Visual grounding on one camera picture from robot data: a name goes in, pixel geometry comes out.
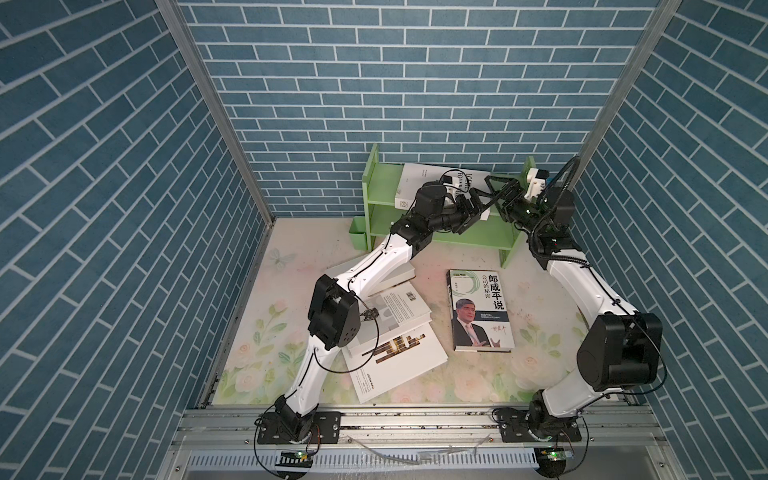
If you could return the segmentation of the white Loewe Foundation book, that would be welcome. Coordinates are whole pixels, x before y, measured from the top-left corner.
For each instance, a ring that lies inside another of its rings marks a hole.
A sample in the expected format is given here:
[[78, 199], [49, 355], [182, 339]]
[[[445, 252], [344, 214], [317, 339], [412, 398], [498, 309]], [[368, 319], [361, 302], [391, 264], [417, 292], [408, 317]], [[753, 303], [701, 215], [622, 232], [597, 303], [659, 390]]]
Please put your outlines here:
[[[412, 202], [415, 200], [417, 190], [427, 182], [440, 182], [441, 174], [449, 169], [453, 168], [416, 163], [405, 164], [403, 166], [400, 181], [395, 192], [395, 207], [399, 210], [407, 210], [410, 208]], [[478, 170], [463, 171], [470, 177], [471, 187], [482, 189], [486, 186], [485, 178], [490, 175], [489, 172]], [[458, 195], [461, 193], [453, 188], [448, 188], [447, 191], [452, 195]]]

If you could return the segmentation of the white-backed heritage culture book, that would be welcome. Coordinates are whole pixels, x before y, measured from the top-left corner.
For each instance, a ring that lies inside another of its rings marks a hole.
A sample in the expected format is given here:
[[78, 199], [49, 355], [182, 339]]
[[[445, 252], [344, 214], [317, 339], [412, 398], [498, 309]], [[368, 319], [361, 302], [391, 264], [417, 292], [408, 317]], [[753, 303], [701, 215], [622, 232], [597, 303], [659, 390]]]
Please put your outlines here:
[[[325, 271], [325, 274], [328, 275], [329, 277], [337, 278], [341, 273], [349, 270], [350, 268], [355, 266], [357, 263], [359, 263], [361, 260], [363, 260], [365, 257], [366, 257], [366, 254], [359, 255], [343, 263], [332, 266]], [[378, 293], [384, 290], [387, 290], [391, 287], [397, 286], [403, 282], [410, 281], [415, 276], [416, 276], [415, 267], [412, 265], [411, 262], [406, 262], [405, 264], [400, 265], [399, 267], [394, 269], [392, 272], [390, 272], [377, 285], [373, 287], [369, 287], [366, 290], [366, 294], [362, 295], [362, 299], [365, 301], [368, 301], [370, 298], [377, 295]]]

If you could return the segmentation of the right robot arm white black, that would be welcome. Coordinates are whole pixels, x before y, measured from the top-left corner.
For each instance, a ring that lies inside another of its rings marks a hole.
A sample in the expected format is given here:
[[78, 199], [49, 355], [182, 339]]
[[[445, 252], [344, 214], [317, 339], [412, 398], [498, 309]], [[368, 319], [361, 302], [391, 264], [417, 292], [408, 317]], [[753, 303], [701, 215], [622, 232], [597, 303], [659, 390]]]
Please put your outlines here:
[[528, 412], [512, 422], [547, 440], [575, 426], [585, 407], [610, 394], [634, 395], [656, 380], [662, 323], [622, 299], [591, 266], [570, 233], [573, 197], [567, 190], [549, 183], [527, 199], [516, 179], [493, 177], [487, 184], [502, 219], [527, 233], [530, 253], [571, 295], [588, 325], [575, 371], [538, 391]]

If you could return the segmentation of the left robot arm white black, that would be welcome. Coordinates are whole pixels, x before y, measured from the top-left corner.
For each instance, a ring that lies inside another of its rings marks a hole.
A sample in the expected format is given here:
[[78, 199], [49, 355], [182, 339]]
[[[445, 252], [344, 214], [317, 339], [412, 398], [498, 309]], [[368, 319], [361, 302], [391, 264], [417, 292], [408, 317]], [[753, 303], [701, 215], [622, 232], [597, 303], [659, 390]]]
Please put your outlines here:
[[371, 289], [424, 250], [436, 232], [461, 234], [474, 225], [492, 205], [482, 201], [488, 195], [473, 187], [462, 191], [440, 180], [429, 181], [417, 190], [413, 204], [382, 244], [338, 276], [318, 278], [308, 309], [309, 339], [302, 364], [287, 393], [274, 402], [283, 439], [300, 442], [310, 433], [336, 355], [357, 336], [363, 318], [378, 316], [371, 308], [360, 311]]

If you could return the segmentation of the green two-tier shelf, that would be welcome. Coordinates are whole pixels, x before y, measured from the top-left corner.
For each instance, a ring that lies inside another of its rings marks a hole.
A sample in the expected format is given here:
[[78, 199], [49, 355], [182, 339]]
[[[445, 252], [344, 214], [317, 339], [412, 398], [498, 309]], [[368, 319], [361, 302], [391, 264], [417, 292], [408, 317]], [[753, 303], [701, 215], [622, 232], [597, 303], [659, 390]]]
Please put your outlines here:
[[[374, 237], [385, 237], [391, 225], [404, 213], [396, 208], [396, 190], [403, 167], [426, 167], [419, 163], [381, 163], [379, 145], [373, 144], [362, 176], [364, 215], [354, 217], [349, 236], [356, 250], [370, 252]], [[435, 233], [433, 241], [455, 245], [475, 246], [499, 251], [500, 266], [506, 268], [513, 247], [521, 231], [504, 222], [495, 208], [490, 209], [487, 220], [479, 220], [467, 232]]]

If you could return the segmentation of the Chinese book with man portrait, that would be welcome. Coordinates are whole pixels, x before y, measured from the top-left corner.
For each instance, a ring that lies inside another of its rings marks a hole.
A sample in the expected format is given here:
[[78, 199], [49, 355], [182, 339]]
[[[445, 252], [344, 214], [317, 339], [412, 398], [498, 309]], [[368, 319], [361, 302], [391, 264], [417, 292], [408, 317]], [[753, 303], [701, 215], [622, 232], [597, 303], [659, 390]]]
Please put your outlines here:
[[451, 269], [447, 273], [452, 307], [453, 349], [507, 353], [515, 347], [501, 278], [493, 270]]

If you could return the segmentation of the white magazine with handbag photo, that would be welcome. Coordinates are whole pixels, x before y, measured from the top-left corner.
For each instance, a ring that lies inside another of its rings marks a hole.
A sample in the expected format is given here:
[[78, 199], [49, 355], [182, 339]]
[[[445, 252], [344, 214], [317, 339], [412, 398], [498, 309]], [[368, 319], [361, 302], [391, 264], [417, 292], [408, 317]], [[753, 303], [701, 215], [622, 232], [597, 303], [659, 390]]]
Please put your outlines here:
[[376, 322], [361, 316], [356, 337], [346, 346], [352, 355], [367, 355], [376, 346], [431, 321], [431, 309], [410, 281], [383, 290], [367, 300], [378, 312]]

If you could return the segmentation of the white booklet with brown bars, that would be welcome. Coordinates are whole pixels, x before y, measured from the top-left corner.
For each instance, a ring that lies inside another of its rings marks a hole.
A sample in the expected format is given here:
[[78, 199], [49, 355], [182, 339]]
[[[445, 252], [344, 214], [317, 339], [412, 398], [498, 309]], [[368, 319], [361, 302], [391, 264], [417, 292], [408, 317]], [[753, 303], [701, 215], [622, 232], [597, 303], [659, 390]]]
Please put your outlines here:
[[342, 354], [349, 369], [364, 364], [350, 373], [361, 403], [369, 402], [448, 360], [429, 323], [392, 340], [381, 340], [374, 350], [353, 354], [344, 347]]

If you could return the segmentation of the right circuit board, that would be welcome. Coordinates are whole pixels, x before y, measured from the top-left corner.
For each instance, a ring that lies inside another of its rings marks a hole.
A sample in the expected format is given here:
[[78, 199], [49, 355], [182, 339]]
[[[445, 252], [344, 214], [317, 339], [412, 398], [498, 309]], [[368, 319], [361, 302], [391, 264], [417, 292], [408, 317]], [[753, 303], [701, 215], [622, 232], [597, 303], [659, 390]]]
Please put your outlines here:
[[540, 468], [565, 469], [569, 454], [562, 448], [536, 448], [536, 461]]

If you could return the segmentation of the circuit board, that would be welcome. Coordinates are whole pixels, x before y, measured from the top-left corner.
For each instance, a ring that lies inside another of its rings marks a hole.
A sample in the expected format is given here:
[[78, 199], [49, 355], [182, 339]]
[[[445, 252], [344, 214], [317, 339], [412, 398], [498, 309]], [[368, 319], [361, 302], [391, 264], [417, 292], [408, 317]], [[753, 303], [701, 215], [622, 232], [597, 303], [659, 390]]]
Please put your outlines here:
[[303, 451], [282, 451], [277, 457], [275, 468], [278, 471], [309, 470], [313, 462], [314, 454]]
[[562, 448], [536, 448], [536, 461], [540, 468], [565, 469], [569, 454]]

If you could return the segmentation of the left circuit board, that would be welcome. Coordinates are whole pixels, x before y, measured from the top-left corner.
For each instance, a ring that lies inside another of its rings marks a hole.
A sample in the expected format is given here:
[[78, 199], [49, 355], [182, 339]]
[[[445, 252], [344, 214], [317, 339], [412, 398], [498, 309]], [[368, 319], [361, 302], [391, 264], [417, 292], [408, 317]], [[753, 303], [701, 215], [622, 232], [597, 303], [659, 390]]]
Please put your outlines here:
[[314, 454], [303, 451], [282, 451], [277, 457], [275, 468], [278, 471], [309, 470], [313, 462]]

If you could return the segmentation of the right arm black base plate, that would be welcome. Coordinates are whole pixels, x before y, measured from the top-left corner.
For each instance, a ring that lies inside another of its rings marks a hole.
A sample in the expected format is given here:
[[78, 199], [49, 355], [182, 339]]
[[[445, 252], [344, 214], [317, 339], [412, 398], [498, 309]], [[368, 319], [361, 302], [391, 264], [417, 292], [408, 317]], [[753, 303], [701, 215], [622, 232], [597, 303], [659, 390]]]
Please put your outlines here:
[[553, 417], [546, 411], [519, 410], [509, 407], [492, 412], [504, 443], [554, 442], [576, 443], [582, 440], [576, 417]]

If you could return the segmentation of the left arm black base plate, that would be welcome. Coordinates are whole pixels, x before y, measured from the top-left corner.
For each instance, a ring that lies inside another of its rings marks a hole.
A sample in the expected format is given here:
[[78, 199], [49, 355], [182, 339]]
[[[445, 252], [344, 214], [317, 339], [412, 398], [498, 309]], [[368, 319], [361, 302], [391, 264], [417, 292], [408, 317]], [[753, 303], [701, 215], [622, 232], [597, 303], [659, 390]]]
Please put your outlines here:
[[257, 442], [261, 445], [337, 444], [340, 423], [339, 411], [311, 412], [303, 417], [288, 410], [282, 413], [265, 412], [261, 416]]

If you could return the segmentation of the aluminium front rail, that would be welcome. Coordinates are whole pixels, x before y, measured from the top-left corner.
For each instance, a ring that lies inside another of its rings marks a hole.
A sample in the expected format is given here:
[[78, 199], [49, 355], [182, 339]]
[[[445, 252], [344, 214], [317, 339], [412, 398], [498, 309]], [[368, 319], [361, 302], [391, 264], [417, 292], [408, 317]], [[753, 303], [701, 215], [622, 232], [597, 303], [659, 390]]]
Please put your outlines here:
[[[598, 403], [584, 411], [570, 428], [551, 438], [530, 436], [528, 429], [487, 405], [444, 406], [363, 405], [319, 408], [316, 427], [328, 433], [326, 447], [542, 447], [557, 442], [564, 447], [653, 446], [668, 444], [648, 406]], [[258, 407], [187, 410], [176, 429], [172, 447], [181, 449], [244, 449], [256, 438]]]

